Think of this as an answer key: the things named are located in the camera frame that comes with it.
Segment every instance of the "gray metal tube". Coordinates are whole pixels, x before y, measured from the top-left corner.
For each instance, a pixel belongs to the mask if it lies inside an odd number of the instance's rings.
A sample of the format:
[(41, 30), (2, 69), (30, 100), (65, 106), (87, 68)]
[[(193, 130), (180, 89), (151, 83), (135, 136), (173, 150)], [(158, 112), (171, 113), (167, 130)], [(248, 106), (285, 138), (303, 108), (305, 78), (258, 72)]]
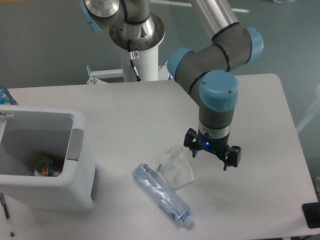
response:
[(239, 22), (227, 0), (190, 0), (210, 39), (220, 30)]
[(109, 18), (119, 9), (119, 0), (84, 0), (86, 8), (99, 18)]
[(124, 0), (127, 15), (124, 21), (129, 24), (141, 24), (150, 15), (150, 0)]

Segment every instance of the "white table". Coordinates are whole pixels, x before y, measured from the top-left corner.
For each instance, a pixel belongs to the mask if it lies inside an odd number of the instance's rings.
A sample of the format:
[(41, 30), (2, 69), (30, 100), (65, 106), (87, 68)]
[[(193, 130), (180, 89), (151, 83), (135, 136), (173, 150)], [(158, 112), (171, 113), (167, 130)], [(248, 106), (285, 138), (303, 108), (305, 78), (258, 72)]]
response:
[[(205, 151), (184, 149), (194, 183), (177, 193), (191, 206), (192, 229), (171, 217), (131, 176), (140, 163), (182, 144), (198, 127), (198, 106), (174, 82), (133, 82), (12, 89), (20, 105), (81, 110), (101, 166), (89, 212), (31, 209), (7, 197), (17, 240), (251, 240), (320, 233), (301, 205), (316, 194), (279, 78), (238, 76), (239, 101), (229, 138), (242, 148), (238, 168)], [(0, 239), (11, 239), (0, 210)]]

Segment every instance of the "black object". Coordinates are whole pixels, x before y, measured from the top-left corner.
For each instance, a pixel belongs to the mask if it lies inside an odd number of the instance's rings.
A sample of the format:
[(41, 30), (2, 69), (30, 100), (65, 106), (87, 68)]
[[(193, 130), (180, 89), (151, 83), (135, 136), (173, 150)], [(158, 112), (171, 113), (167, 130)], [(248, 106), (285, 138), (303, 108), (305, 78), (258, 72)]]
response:
[(198, 151), (205, 150), (209, 153), (216, 155), (221, 161), (224, 162), (223, 170), (226, 171), (227, 167), (238, 167), (241, 159), (241, 147), (228, 145), (229, 134), (223, 138), (210, 139), (209, 134), (202, 134), (189, 128), (184, 137), (183, 145), (192, 151), (192, 157), (195, 158)]
[(302, 205), (302, 210), (308, 227), (320, 228), (320, 202), (305, 203)]

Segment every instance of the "white plastic container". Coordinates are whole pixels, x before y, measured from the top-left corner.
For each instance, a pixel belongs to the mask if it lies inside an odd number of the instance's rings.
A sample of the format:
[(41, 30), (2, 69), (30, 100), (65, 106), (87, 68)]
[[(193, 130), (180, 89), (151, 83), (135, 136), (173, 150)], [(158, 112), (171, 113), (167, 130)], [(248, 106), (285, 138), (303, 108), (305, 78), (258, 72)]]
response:
[[(85, 116), (70, 109), (0, 105), (0, 191), (30, 207), (90, 210), (98, 164)], [(41, 153), (65, 157), (61, 175), (31, 176)]]

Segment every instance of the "plastic water bottle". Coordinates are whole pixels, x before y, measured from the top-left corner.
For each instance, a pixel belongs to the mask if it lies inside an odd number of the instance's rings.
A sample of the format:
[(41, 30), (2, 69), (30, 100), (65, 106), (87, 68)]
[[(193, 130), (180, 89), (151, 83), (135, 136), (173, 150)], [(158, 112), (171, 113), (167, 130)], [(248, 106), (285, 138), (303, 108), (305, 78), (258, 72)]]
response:
[(187, 228), (191, 226), (193, 216), (189, 213), (189, 205), (147, 164), (140, 164), (132, 176), (176, 223)]
[(18, 105), (8, 89), (0, 85), (0, 104)]

